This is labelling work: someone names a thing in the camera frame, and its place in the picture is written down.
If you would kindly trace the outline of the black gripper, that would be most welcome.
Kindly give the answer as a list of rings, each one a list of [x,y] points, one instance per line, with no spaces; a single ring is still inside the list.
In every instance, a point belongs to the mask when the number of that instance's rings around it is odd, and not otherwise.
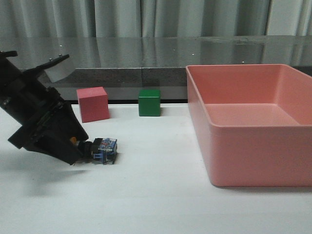
[[[82,158],[76,146],[88,135],[56,89],[8,89],[7,113],[21,124],[8,139],[15,147],[40,150],[70,165]]]

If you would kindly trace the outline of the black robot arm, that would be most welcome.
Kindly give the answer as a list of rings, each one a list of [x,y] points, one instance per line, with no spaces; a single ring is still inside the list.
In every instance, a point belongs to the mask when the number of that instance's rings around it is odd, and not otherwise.
[[[43,153],[70,165],[90,158],[91,143],[71,104],[54,87],[38,78],[69,55],[60,55],[35,68],[20,71],[8,58],[17,51],[0,53],[0,106],[21,127],[9,137],[15,147]]]

